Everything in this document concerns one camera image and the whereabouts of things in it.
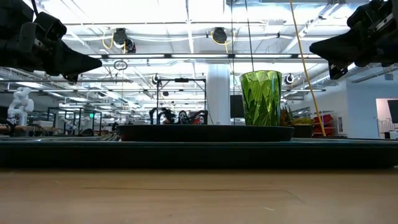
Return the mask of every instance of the table surface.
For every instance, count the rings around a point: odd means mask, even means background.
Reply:
[[[398,170],[0,172],[0,223],[397,223]]]

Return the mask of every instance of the ceiling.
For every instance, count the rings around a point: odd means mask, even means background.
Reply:
[[[24,0],[31,6],[30,0]],[[289,1],[248,0],[248,10],[242,0],[36,0],[39,11],[45,11],[59,18],[68,32],[63,38],[73,50],[88,54],[121,54],[122,49],[111,45],[111,37],[116,28],[126,28],[127,35],[134,41],[137,54],[299,54],[295,38],[294,23]],[[328,0],[294,0],[294,13],[301,35],[303,52],[310,54],[309,46],[318,40],[327,39],[348,30],[346,19],[354,10],[368,2],[367,0],[347,0],[349,4],[328,4]],[[223,27],[227,33],[227,45],[215,44],[209,34],[215,27]],[[46,79],[51,82],[40,83],[46,90],[80,90],[78,92],[52,93],[52,97],[67,103],[82,103],[70,97],[86,98],[89,103],[119,103],[121,98],[135,110],[143,111],[155,105],[155,93],[151,82],[157,74],[160,78],[206,78],[208,66],[212,63],[227,63],[231,67],[231,76],[236,77],[252,70],[248,58],[236,59],[234,64],[228,58],[140,58],[124,59],[128,68],[117,72],[114,69],[116,59],[104,60],[104,67],[86,72],[80,80],[84,83],[69,85],[57,83],[61,78],[47,77],[44,74],[21,73],[17,70],[5,70],[3,74],[15,73],[16,79]],[[306,63],[315,88],[322,88],[324,77],[328,76],[327,63],[322,59],[309,59]],[[256,60],[255,70],[278,70],[284,75],[293,74],[297,78],[293,85],[284,85],[283,89],[307,88],[303,83],[303,65],[299,58],[295,60]],[[231,88],[239,89],[239,79],[231,82]],[[204,88],[202,83],[169,83],[164,89],[195,90],[170,91],[167,99],[181,99],[174,102],[176,110],[199,110],[203,108]],[[117,100],[110,96],[100,96],[89,90],[113,91]],[[289,98],[299,100],[303,93],[289,94]],[[182,99],[190,98],[188,104]],[[113,109],[129,109],[111,105]]]

